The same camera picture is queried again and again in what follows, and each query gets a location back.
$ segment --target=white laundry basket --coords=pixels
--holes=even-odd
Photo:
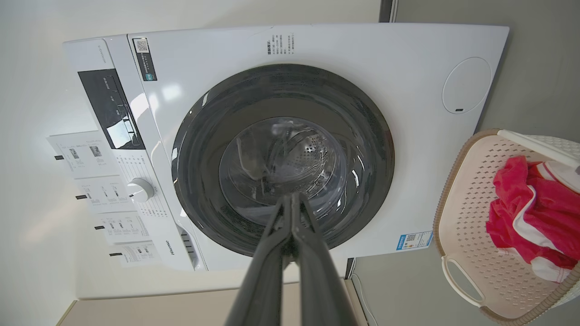
[[[548,309],[580,295],[580,263],[561,283],[543,280],[520,257],[502,256],[485,232],[493,180],[512,156],[558,161],[580,174],[580,144],[547,136],[491,129],[471,137],[451,170],[433,225],[443,272],[453,289],[502,325],[525,325]],[[453,280],[454,263],[481,295],[475,300]]]

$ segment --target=floor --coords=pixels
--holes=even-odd
[[[412,252],[358,258],[354,273],[376,320],[373,324],[367,316],[369,326],[497,325],[449,286],[433,244]],[[573,300],[549,310],[530,326],[578,325],[579,311],[580,299]]]
[[[509,26],[478,128],[580,142],[579,14],[580,2],[574,0],[400,0],[397,22]],[[354,272],[378,326],[495,325],[447,284],[434,245],[359,258]],[[577,299],[530,325],[578,325],[579,311]]]

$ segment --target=red and white garment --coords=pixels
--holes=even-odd
[[[510,158],[494,178],[487,233],[501,254],[520,255],[562,282],[580,260],[580,176],[561,163]]]

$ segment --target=front-loading washing machine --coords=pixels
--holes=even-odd
[[[267,26],[64,48],[163,262],[224,270],[249,265],[294,191],[335,259],[428,246],[508,31]]]

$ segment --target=door glass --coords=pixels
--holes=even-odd
[[[228,203],[252,222],[266,225],[278,199],[296,191],[320,218],[345,190],[346,156],[329,132],[310,121],[269,118],[228,144],[219,180]]]

